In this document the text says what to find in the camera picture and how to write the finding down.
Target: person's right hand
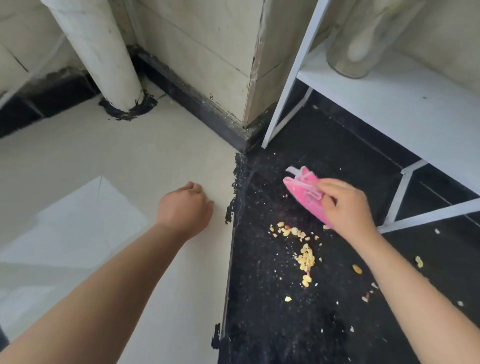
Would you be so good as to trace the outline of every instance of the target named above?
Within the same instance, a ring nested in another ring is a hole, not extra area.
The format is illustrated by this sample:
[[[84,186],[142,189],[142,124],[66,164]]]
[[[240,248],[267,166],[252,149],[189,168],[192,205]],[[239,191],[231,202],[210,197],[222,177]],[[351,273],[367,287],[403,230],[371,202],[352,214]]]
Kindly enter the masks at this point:
[[[367,197],[363,191],[333,178],[320,179],[317,187],[325,195],[322,206],[332,228],[352,243],[359,237],[377,235]]]
[[[202,186],[188,182],[162,197],[155,224],[174,230],[185,242],[207,227],[212,214],[213,201]]]

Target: white shelf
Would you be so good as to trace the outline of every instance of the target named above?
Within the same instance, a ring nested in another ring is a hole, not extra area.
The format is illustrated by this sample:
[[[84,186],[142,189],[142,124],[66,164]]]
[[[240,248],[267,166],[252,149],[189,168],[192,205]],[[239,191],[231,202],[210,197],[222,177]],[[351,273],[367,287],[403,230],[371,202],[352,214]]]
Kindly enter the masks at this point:
[[[480,98],[392,51],[365,78],[343,77],[324,45],[297,78],[480,194]]]

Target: white floor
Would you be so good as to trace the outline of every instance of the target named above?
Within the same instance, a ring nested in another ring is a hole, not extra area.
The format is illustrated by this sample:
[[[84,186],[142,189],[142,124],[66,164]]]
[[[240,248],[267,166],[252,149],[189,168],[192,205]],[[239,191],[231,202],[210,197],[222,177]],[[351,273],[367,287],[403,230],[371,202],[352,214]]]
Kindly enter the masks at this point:
[[[191,180],[215,201],[212,222],[163,276],[120,362],[216,363],[235,150],[167,96],[132,122],[97,103],[0,139],[0,326],[18,336],[145,231],[162,195]]]

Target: glass jar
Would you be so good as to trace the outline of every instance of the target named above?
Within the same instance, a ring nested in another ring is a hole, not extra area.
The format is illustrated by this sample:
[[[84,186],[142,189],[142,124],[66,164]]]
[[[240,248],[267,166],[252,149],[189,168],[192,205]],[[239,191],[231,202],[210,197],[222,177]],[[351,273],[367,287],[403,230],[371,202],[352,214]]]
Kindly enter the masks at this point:
[[[328,64],[346,77],[365,77],[424,3],[424,0],[357,0],[328,51]]]

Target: vertical drain pipe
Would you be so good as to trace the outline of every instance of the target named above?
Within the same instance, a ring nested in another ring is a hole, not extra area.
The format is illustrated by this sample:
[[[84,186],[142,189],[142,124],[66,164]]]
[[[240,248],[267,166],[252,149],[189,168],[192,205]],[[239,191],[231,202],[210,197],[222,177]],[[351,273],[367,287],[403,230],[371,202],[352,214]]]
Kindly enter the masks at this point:
[[[108,0],[41,1],[108,101],[103,106],[110,115],[131,120],[154,106],[145,105],[155,100],[145,97]]]

